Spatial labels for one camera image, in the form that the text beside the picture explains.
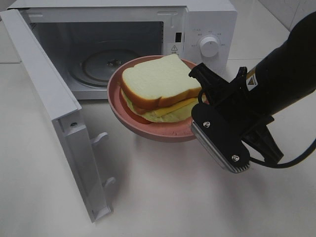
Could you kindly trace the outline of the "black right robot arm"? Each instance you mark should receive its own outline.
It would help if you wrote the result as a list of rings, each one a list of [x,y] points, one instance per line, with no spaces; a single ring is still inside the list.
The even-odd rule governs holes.
[[[283,153],[268,124],[273,115],[316,89],[316,15],[299,21],[288,39],[252,70],[240,67],[227,82],[204,64],[190,77],[201,85],[192,109],[192,131],[211,156],[231,172],[251,162],[270,168],[288,168],[307,158],[312,143],[301,155],[281,163]]]

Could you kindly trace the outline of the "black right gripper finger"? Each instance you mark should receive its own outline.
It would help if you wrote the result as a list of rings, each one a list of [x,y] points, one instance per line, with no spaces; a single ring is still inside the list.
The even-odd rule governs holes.
[[[206,97],[209,105],[215,108],[228,108],[231,105],[231,84],[210,70],[204,63],[193,67],[189,77],[195,78],[201,85],[198,93],[198,103],[204,103],[202,97]]]

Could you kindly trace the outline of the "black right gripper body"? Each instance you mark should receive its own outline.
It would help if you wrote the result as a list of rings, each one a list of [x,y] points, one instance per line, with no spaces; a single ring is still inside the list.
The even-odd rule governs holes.
[[[213,105],[241,141],[258,151],[265,163],[278,163],[283,153],[267,128],[274,118],[260,111],[259,103],[250,99],[246,76],[247,68],[240,67],[236,77],[213,94]]]

